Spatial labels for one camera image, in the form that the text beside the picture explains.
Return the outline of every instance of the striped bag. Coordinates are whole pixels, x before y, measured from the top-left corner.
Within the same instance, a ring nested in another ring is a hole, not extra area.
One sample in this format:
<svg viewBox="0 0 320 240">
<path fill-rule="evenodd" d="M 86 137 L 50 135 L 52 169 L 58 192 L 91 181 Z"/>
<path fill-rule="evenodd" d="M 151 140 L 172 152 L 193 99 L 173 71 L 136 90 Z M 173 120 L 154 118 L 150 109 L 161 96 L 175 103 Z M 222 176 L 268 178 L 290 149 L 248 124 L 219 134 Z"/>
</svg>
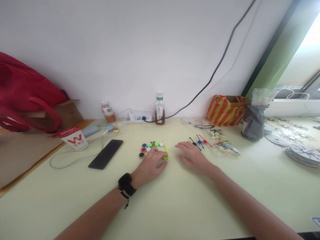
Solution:
<svg viewBox="0 0 320 240">
<path fill-rule="evenodd" d="M 239 125 L 248 105 L 245 97 L 214 95 L 206 119 L 216 126 Z"/>
</svg>

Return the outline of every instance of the red tote bag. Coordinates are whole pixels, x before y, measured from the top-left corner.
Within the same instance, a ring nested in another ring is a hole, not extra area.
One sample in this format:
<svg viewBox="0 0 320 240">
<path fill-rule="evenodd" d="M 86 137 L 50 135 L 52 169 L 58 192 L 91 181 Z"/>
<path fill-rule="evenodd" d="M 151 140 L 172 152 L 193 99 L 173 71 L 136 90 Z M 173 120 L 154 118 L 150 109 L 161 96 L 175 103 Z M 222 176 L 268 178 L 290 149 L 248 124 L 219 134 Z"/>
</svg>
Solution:
<svg viewBox="0 0 320 240">
<path fill-rule="evenodd" d="M 0 112 L 6 116 L 0 118 L 1 127 L 10 131 L 26 131 L 30 127 L 44 132 L 55 131 L 61 118 L 53 108 L 66 100 L 67 97 L 47 78 L 0 52 Z M 43 110 L 55 121 L 53 129 L 33 126 L 17 114 L 18 111 Z"/>
</svg>

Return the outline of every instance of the hand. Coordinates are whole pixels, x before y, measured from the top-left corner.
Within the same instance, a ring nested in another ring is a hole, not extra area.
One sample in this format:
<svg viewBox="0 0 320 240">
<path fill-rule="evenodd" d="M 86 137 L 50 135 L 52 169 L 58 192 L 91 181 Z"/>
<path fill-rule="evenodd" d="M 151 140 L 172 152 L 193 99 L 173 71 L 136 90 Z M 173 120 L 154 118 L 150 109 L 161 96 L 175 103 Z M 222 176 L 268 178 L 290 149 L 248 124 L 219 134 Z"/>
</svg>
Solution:
<svg viewBox="0 0 320 240">
<path fill-rule="evenodd" d="M 147 156 L 144 157 L 140 165 L 131 173 L 132 182 L 131 185 L 138 189 L 143 184 L 151 182 L 153 179 L 158 177 L 160 173 L 168 165 L 168 162 L 165 161 L 158 168 L 157 163 L 163 157 L 168 156 L 167 153 L 159 151 L 157 148 L 153 147 L 148 152 Z"/>
<path fill-rule="evenodd" d="M 175 147 L 180 148 L 188 155 L 188 158 L 179 154 L 179 158 L 184 165 L 189 169 L 200 174 L 207 174 L 210 166 L 213 166 L 206 157 L 199 151 L 199 149 L 191 142 L 180 142 Z"/>
</svg>

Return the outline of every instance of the green curtain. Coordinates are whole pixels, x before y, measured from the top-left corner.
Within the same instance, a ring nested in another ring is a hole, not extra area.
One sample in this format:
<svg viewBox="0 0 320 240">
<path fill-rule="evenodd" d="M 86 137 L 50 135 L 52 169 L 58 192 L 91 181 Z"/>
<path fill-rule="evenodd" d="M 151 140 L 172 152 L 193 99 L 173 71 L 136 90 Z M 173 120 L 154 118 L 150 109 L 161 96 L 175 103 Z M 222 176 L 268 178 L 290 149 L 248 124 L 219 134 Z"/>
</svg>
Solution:
<svg viewBox="0 0 320 240">
<path fill-rule="evenodd" d="M 299 2 L 245 97 L 252 99 L 255 88 L 275 88 L 319 11 L 319 0 Z"/>
</svg>

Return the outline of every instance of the black phone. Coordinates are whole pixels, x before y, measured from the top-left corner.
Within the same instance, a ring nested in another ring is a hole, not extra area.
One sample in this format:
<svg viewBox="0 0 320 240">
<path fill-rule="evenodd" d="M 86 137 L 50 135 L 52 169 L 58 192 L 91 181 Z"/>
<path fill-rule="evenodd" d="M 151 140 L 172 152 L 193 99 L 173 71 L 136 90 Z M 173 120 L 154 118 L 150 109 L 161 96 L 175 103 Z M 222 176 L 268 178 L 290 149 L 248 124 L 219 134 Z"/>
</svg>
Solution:
<svg viewBox="0 0 320 240">
<path fill-rule="evenodd" d="M 104 169 L 122 143 L 122 140 L 112 139 L 95 157 L 95 159 L 89 164 L 88 167 L 99 170 Z"/>
</svg>

